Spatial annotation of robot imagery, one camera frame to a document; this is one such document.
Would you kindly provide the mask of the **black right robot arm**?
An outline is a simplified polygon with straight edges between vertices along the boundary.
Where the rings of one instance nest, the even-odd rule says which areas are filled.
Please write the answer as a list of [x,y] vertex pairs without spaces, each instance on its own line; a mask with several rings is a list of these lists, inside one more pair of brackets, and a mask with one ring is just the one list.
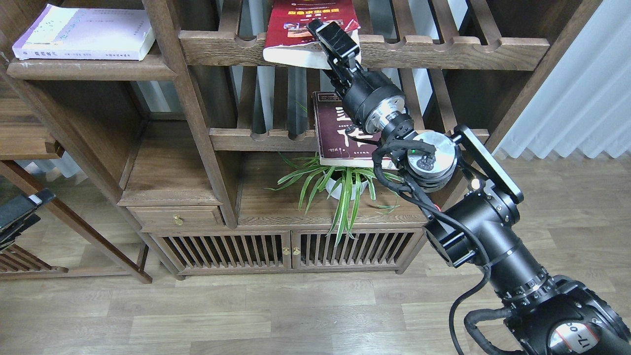
[[630,330],[605,301],[583,283],[550,276],[512,231],[519,221],[520,189],[464,125],[453,134],[416,131],[403,112],[404,95],[381,72],[365,71],[360,47],[336,22],[311,21],[330,69],[327,76],[355,126],[381,134],[372,153],[381,184],[417,205],[428,218],[426,236],[451,267],[478,266],[483,279],[460,296],[449,312],[456,351],[456,308],[491,283],[502,308],[464,317],[471,338],[490,355],[505,355],[478,323],[502,319],[521,355],[628,355]]

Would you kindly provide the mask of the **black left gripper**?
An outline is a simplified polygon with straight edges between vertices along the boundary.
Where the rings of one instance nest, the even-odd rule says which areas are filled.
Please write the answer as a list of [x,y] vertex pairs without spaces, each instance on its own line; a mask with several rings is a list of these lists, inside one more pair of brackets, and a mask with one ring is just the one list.
[[32,215],[36,209],[54,200],[56,195],[50,189],[43,189],[33,195],[16,196],[0,208],[0,251],[13,245],[16,238],[41,218]]

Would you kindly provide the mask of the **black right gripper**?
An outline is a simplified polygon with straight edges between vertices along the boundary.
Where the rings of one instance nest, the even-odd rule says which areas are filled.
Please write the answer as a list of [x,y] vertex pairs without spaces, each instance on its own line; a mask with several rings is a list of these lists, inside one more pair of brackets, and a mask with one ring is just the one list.
[[325,74],[353,123],[365,133],[407,132],[403,92],[383,72],[361,67],[358,43],[336,22],[313,19],[307,29],[327,55],[330,69]]

